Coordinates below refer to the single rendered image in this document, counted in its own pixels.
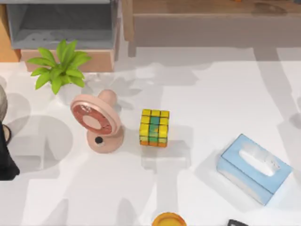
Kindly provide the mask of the yellow and green puzzle cube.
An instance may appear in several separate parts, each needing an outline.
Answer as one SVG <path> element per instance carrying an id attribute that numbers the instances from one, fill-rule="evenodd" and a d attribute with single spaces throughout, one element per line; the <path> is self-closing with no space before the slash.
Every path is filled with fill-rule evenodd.
<path id="1" fill-rule="evenodd" d="M 167 147 L 169 118 L 169 111 L 143 109 L 139 127 L 140 145 Z"/>

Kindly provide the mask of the pink desk fan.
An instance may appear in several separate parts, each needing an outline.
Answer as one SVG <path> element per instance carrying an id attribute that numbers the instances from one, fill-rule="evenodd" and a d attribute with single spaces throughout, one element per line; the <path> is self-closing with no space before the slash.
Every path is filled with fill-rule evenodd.
<path id="1" fill-rule="evenodd" d="M 123 143 L 124 131 L 115 110 L 117 94 L 102 90 L 99 95 L 77 95 L 71 102 L 71 113 L 87 129 L 87 143 L 97 153 L 111 153 Z"/>

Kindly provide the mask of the pale wooden drawer front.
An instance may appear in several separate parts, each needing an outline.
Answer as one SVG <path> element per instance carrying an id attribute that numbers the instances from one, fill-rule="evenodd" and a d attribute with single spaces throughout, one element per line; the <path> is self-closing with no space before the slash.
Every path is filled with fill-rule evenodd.
<path id="1" fill-rule="evenodd" d="M 97 72 L 113 72 L 115 64 L 115 50 L 114 49 L 86 49 L 87 55 L 91 57 L 87 63 L 81 65 L 79 69 L 84 73 Z M 40 57 L 40 53 L 36 49 L 22 49 L 21 60 L 25 62 L 28 72 L 34 71 L 40 65 L 28 63 L 30 58 Z"/>

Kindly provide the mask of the green potted plant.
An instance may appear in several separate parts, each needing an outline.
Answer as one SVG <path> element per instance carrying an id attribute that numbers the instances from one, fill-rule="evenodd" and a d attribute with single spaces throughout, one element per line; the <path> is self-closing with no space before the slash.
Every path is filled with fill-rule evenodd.
<path id="1" fill-rule="evenodd" d="M 92 59 L 87 52 L 76 50 L 77 42 L 60 41 L 55 51 L 57 59 L 49 49 L 40 47 L 40 56 L 27 60 L 38 66 L 31 72 L 32 77 L 37 77 L 35 89 L 49 84 L 53 94 L 58 95 L 65 105 L 69 105 L 78 94 L 78 88 L 85 86 L 85 76 L 79 67 Z"/>

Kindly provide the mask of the orange round lid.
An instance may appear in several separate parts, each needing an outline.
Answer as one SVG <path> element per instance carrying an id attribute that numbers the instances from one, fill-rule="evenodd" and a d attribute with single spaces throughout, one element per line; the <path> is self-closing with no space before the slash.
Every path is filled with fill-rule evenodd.
<path id="1" fill-rule="evenodd" d="M 164 212 L 155 217 L 151 226 L 187 226 L 187 224 L 180 215 Z"/>

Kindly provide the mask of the wooden open shelf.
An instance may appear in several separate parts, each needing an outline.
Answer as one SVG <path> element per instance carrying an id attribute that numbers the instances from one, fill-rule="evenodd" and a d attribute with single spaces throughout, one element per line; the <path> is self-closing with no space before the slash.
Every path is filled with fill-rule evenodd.
<path id="1" fill-rule="evenodd" d="M 137 47 L 301 47 L 301 0 L 121 0 Z"/>

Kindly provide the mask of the light blue tissue box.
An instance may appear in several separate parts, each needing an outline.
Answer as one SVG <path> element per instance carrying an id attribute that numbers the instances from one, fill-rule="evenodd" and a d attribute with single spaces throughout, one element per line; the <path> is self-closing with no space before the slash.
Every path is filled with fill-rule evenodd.
<path id="1" fill-rule="evenodd" d="M 220 155 L 216 169 L 264 206 L 292 172 L 290 165 L 244 134 Z"/>

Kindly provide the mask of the grey pierced drawer inside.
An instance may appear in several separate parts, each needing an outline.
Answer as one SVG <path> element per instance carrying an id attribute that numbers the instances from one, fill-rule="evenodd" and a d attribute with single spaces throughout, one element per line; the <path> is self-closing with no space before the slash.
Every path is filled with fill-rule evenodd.
<path id="1" fill-rule="evenodd" d="M 118 0 L 0 0 L 6 4 L 14 49 L 55 49 L 77 41 L 78 49 L 111 49 Z"/>

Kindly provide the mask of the dark grey flat object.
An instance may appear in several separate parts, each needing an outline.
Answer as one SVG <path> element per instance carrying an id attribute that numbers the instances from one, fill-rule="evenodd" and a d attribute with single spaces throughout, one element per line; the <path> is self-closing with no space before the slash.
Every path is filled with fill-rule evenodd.
<path id="1" fill-rule="evenodd" d="M 240 221 L 237 221 L 237 220 L 234 220 L 234 219 L 230 219 L 228 221 L 228 224 L 227 226 L 249 226 L 243 222 L 240 222 Z"/>

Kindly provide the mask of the wooden cupboard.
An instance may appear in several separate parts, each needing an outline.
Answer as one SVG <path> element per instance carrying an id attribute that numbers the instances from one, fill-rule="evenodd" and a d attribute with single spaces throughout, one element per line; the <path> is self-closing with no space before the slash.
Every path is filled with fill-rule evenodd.
<path id="1" fill-rule="evenodd" d="M 0 63 L 17 63 L 20 61 L 20 49 L 12 49 L 5 4 L 0 4 Z"/>

